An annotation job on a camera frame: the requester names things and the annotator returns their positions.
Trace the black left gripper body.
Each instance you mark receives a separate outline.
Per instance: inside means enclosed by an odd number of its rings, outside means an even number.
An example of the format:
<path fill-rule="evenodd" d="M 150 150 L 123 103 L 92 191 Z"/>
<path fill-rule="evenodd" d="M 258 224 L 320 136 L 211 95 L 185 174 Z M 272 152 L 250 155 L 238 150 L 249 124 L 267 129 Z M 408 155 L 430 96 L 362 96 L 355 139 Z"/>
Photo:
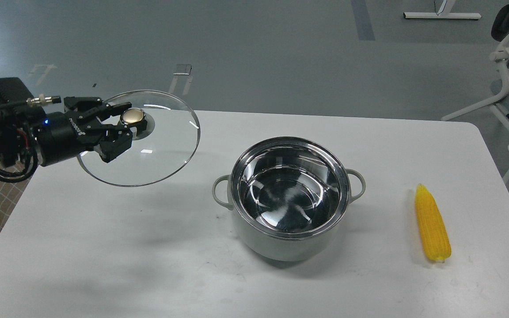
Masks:
<path fill-rule="evenodd" d="M 133 133 L 105 135 L 97 117 L 97 107 L 107 102 L 98 97 L 66 97 L 65 112 L 48 114 L 36 134 L 43 167 L 53 165 L 84 151 L 95 151 L 109 163 L 129 150 Z"/>

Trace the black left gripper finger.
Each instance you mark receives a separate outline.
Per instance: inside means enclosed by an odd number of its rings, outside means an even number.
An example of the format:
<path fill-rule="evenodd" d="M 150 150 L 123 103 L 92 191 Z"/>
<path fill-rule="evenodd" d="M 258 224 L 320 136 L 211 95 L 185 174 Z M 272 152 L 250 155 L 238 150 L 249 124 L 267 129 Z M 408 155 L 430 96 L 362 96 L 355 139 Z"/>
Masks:
<path fill-rule="evenodd" d="M 104 121 L 109 119 L 110 117 L 120 116 L 126 110 L 129 110 L 132 107 L 132 103 L 124 102 L 124 103 L 105 103 L 101 106 L 98 106 L 97 109 L 97 117 L 100 121 Z"/>
<path fill-rule="evenodd" d="M 131 135 L 133 131 L 131 130 L 131 126 L 128 124 L 101 124 L 100 131 L 103 131 L 105 135 L 115 135 L 115 134 L 129 134 Z"/>

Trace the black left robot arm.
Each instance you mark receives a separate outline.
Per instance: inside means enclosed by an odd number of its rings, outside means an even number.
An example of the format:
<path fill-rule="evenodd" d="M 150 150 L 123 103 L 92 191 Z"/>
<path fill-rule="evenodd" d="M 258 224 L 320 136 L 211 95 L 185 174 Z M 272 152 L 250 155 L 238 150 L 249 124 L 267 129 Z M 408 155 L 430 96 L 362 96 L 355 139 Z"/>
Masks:
<path fill-rule="evenodd" d="M 104 163 L 129 150 L 143 113 L 125 119 L 130 102 L 112 104 L 98 97 L 59 96 L 0 102 L 0 182 L 20 183 L 46 167 L 93 151 Z"/>

